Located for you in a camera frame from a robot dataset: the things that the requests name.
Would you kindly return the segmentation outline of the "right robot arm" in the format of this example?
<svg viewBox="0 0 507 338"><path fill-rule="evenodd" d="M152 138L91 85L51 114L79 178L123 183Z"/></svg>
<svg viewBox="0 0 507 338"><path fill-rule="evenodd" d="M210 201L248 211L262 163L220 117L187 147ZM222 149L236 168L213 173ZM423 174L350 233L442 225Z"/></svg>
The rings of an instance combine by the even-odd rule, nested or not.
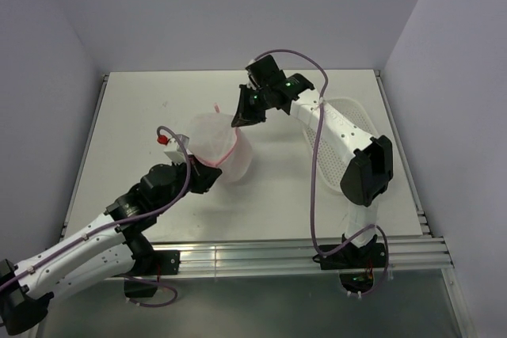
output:
<svg viewBox="0 0 507 338"><path fill-rule="evenodd" d="M325 141L345 164L340 181L348 201L348 225L343 257L347 264L361 266L371 254L368 244L381 229L377 226L375 199L393 178L391 140L360 129L325 99L326 85L316 89L301 74L287 76L267 51L246 66L249 81L241 85L232 127L246 127L266 120L266 112L281 110L315 133L311 174L317 174L318 148Z"/></svg>

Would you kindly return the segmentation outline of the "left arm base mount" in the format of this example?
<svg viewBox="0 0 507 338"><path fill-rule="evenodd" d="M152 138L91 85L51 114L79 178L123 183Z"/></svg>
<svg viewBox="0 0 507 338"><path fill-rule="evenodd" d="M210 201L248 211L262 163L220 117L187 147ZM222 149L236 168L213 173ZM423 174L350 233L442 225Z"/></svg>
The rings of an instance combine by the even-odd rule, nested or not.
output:
<svg viewBox="0 0 507 338"><path fill-rule="evenodd" d="M123 291L125 298L135 304L144 307L162 307L171 305L177 300L177 290L162 281L165 275L177 275L181 262L179 250L155 250L147 258L143 258L140 264L124 277ZM150 304L157 291L169 291L171 298L162 304Z"/></svg>

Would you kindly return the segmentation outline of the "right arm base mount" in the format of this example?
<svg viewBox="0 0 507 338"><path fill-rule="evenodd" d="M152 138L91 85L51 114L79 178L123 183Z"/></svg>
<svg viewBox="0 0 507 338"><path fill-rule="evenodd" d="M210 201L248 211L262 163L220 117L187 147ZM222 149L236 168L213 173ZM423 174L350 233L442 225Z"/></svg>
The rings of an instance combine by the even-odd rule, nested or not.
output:
<svg viewBox="0 0 507 338"><path fill-rule="evenodd" d="M378 235L365 246L357 248L348 243L331 256L318 253L312 257L322 271L340 270L339 279L348 298L362 299L384 284L388 277L389 251Z"/></svg>

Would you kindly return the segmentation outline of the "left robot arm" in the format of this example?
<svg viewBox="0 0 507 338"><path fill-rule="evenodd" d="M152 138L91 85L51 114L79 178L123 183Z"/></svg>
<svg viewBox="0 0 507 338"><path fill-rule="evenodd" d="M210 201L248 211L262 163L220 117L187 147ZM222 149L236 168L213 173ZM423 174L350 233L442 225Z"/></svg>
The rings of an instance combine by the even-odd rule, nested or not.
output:
<svg viewBox="0 0 507 338"><path fill-rule="evenodd" d="M155 165L77 233L16 264L2 260L1 326L21 334L59 299L112 276L151 273L155 254L143 231L187 193L207 192L222 173L195 158Z"/></svg>

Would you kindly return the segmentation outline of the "white mesh laundry bag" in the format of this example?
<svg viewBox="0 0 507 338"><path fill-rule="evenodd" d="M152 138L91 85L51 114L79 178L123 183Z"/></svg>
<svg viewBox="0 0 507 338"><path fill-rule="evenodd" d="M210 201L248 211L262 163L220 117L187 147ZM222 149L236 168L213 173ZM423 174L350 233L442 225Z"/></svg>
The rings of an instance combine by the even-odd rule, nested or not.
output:
<svg viewBox="0 0 507 338"><path fill-rule="evenodd" d="M195 115L189 122L188 149L204 165L220 169L219 180L240 181L253 160L253 148L239 127L232 127L233 116L214 103L213 112Z"/></svg>

